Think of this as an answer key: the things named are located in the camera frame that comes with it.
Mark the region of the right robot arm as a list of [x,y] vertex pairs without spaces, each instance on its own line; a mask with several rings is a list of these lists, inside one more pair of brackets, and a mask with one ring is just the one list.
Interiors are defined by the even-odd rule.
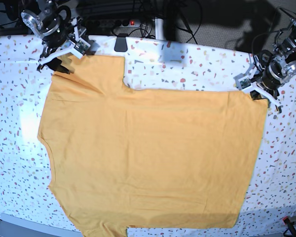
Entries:
[[32,0],[20,13],[23,23],[41,39],[43,51],[37,70],[49,69],[70,74],[61,56],[72,54],[82,58],[91,47],[85,38],[86,27],[80,16],[72,16],[66,0]]

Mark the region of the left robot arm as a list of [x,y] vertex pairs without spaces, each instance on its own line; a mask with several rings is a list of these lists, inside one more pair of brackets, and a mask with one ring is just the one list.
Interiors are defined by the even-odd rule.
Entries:
[[[282,112],[278,100],[279,89],[296,76],[296,13],[283,7],[276,12],[289,16],[289,24],[276,31],[267,31],[254,37],[251,44],[253,60],[244,74],[234,77],[236,88],[249,94],[253,100],[267,99],[278,113]],[[264,36],[275,34],[273,50],[254,50],[255,41]]]

